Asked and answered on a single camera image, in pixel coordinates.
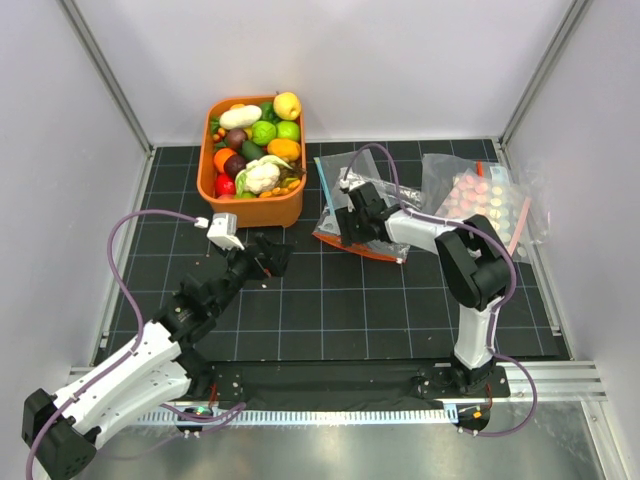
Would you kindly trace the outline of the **orange zipper clear bag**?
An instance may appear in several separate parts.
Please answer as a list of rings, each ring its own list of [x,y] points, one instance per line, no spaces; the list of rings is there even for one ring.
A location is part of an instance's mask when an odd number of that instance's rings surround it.
[[[398,205],[399,201],[402,200],[408,203],[410,207],[418,210],[422,209],[424,195],[416,189],[400,186],[399,192],[396,192],[395,185],[391,182],[359,175],[356,175],[355,179],[351,180],[353,186],[359,186],[367,182],[370,182],[375,187],[377,193],[388,205]],[[382,240],[370,240],[367,242],[353,240],[350,245],[346,245],[342,239],[341,227],[335,211],[339,207],[351,205],[351,202],[348,196],[340,191],[338,182],[333,187],[323,185],[322,191],[326,197],[326,205],[313,231],[314,237],[332,247],[363,257],[395,263],[406,261],[409,251],[409,246],[406,244],[389,243]]]

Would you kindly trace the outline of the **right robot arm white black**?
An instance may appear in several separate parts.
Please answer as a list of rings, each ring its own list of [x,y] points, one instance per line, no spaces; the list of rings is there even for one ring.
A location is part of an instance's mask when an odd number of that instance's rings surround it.
[[[516,284],[511,255],[490,221],[479,214],[454,220],[389,205],[371,182],[341,180],[338,185],[348,196],[348,204],[335,210],[343,244],[380,241],[438,256],[446,286],[459,304],[451,385],[463,396],[484,389],[495,365],[499,312]]]

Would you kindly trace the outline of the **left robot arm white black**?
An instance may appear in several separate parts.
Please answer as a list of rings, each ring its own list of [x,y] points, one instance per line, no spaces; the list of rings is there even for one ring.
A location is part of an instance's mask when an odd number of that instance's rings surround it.
[[[51,479],[72,479],[144,414],[184,396],[208,395],[214,369],[197,343],[246,283],[283,276],[294,251],[262,234],[249,245],[230,235],[213,243],[220,266],[212,276],[186,275],[149,318],[133,304],[138,326],[128,342],[56,392],[38,389],[27,397],[21,432],[29,448],[27,478],[40,466]]]

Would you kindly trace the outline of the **toy cauliflower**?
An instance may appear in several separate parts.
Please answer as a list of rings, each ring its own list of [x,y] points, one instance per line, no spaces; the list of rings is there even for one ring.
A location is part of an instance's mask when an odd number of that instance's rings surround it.
[[[279,182],[282,169],[292,170],[293,167],[276,155],[265,155],[258,160],[249,162],[236,175],[236,194],[241,195],[249,191],[254,195],[259,195],[273,190]]]

